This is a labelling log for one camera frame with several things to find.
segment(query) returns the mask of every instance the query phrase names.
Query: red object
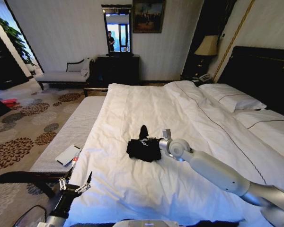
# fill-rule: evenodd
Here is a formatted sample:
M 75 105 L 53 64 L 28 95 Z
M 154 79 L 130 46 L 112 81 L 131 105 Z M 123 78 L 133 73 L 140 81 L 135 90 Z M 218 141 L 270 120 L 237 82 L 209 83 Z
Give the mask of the red object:
M 2 101 L 4 104 L 11 104 L 11 103 L 16 103 L 17 99 L 16 98 L 11 98 L 11 99 L 5 99 Z
M 5 99 L 2 103 L 4 103 L 7 107 L 13 107 L 18 104 L 16 98 Z

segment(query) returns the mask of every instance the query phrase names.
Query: wooden cabinet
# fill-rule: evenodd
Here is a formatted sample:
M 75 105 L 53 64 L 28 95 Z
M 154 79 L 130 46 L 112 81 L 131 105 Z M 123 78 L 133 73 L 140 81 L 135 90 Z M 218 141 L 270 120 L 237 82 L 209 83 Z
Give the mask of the wooden cabinet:
M 96 76 L 105 86 L 111 83 L 137 85 L 139 83 L 139 60 L 134 56 L 101 55 L 95 64 Z
M 0 89 L 27 82 L 24 72 L 0 38 Z

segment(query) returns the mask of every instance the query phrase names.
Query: cushion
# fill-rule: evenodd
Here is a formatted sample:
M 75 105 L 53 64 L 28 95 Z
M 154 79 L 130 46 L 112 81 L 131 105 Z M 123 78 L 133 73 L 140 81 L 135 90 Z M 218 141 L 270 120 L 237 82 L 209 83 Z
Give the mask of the cushion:
M 89 63 L 89 58 L 84 59 L 82 69 L 80 70 L 81 76 L 85 77 L 85 79 L 89 77 Z
M 231 113 L 235 110 L 266 108 L 265 104 L 227 84 L 203 84 L 199 88 L 212 96 Z
M 86 77 L 81 76 L 80 72 L 47 72 L 35 76 L 37 81 L 57 81 L 57 82 L 86 82 Z
M 79 62 L 68 62 L 66 71 L 67 72 L 80 72 L 81 69 L 83 68 L 84 63 L 88 60 L 89 58 L 85 58 Z
M 250 132 L 284 156 L 284 116 L 272 110 L 234 115 Z

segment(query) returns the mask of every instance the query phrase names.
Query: wall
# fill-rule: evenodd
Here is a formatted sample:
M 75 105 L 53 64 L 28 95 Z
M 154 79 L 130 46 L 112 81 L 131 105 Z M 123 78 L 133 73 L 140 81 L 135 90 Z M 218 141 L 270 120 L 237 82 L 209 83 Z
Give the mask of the wall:
M 107 53 L 101 4 L 132 0 L 8 0 L 46 71 Z M 133 34 L 133 53 L 141 57 L 143 80 L 180 78 L 203 0 L 167 0 L 160 34 Z
M 0 38 L 3 40 L 4 44 L 6 45 L 8 50 L 13 55 L 13 57 L 15 58 L 16 62 L 18 63 L 18 65 L 20 66 L 20 68 L 22 69 L 24 74 L 27 77 L 30 77 L 31 73 L 28 71 L 26 65 L 22 61 L 22 59 L 21 59 L 20 55 L 18 54 L 16 48 L 13 46 L 12 42 L 10 41 L 8 35 L 4 32 L 3 28 L 1 27 L 1 25 L 0 25 Z
M 216 72 L 249 3 L 250 0 L 237 0 L 224 30 L 225 37 L 219 45 L 219 55 L 209 68 L 212 75 Z M 255 0 L 215 80 L 220 77 L 236 45 L 284 49 L 284 0 Z
M 111 15 L 106 17 L 106 22 L 108 24 L 128 24 L 128 15 Z

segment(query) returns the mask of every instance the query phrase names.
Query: white robotic arm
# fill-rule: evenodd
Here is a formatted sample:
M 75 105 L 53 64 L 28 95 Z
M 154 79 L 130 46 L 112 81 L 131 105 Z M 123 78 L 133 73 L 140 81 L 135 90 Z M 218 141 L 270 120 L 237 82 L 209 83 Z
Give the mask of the white robotic arm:
M 190 148 L 187 141 L 171 139 L 170 129 L 163 130 L 159 147 L 177 161 L 187 161 L 192 169 L 218 186 L 244 201 L 263 207 L 262 215 L 274 226 L 284 227 L 284 191 L 272 185 L 261 185 L 241 176 L 230 166 L 203 151 Z

